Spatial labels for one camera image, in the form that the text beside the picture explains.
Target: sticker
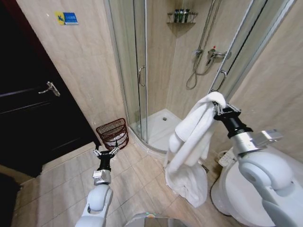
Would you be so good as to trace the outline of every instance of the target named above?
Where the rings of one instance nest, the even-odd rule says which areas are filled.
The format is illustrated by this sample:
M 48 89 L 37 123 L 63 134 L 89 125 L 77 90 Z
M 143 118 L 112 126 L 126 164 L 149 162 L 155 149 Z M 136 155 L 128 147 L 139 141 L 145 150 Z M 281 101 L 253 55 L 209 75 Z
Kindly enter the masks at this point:
M 64 25 L 65 24 L 65 20 L 64 20 L 64 14 L 63 14 L 63 12 L 55 12 L 55 15 L 57 17 L 59 25 Z
M 60 25 L 77 25 L 78 21 L 75 13 L 55 12 L 57 20 Z

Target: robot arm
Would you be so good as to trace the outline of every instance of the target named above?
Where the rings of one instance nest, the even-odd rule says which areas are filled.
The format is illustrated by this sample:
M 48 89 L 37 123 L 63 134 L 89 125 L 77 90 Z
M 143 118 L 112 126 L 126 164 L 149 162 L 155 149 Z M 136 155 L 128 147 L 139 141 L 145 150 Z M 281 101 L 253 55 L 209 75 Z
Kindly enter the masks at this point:
M 303 225 L 303 188 L 289 165 L 279 156 L 262 151 L 282 138 L 276 130 L 256 135 L 238 118 L 240 110 L 232 105 L 215 105 L 214 119 L 222 121 L 233 143 L 241 174 L 253 184 L 268 215 L 277 227 Z
M 118 151 L 119 148 L 101 152 L 94 150 L 96 156 L 101 160 L 100 167 L 93 173 L 96 187 L 89 192 L 83 214 L 76 227 L 105 227 L 107 211 L 113 198 L 113 190 L 109 187 L 111 183 L 110 159 Z

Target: toilet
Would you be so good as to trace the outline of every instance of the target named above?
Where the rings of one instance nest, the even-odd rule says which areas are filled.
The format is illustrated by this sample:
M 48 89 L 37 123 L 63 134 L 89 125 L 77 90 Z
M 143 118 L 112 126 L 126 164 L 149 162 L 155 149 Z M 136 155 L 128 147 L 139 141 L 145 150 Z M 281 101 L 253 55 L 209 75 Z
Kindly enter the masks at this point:
M 292 168 L 294 176 L 303 185 L 303 164 L 283 152 L 268 146 L 264 151 L 279 155 Z M 262 198 L 248 182 L 235 162 L 224 167 L 219 179 L 211 189 L 215 207 L 225 215 L 233 216 L 238 222 L 252 227 L 275 226 L 262 206 Z

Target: wicker basket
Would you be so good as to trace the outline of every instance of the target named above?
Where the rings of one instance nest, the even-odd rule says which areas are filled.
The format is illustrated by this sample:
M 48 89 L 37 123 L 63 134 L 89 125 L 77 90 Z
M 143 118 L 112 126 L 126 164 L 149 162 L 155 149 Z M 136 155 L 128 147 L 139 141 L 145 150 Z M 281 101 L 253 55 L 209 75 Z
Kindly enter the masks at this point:
M 116 143 L 120 149 L 128 144 L 129 138 L 124 118 L 97 127 L 96 131 L 108 150 L 114 149 Z

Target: wall shelf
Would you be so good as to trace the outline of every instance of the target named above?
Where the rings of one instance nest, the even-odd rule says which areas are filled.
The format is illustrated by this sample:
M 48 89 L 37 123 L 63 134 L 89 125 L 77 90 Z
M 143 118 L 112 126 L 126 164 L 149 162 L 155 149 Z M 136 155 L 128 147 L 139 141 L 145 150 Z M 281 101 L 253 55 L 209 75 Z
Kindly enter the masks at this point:
M 190 24 L 190 25 L 193 25 L 195 24 L 195 18 L 197 17 L 198 13 L 195 13 L 195 12 L 189 12 L 188 13 L 188 17 L 187 17 L 187 21 L 188 22 L 184 22 L 184 18 L 182 19 L 182 22 L 174 22 L 174 13 L 168 13 L 167 16 L 168 16 L 168 22 L 167 24 L 183 24 L 183 25 L 186 25 L 186 24 Z
M 186 23 L 181 23 L 181 22 L 167 22 L 166 24 L 168 24 L 168 25 L 194 25 L 195 22 L 186 22 Z

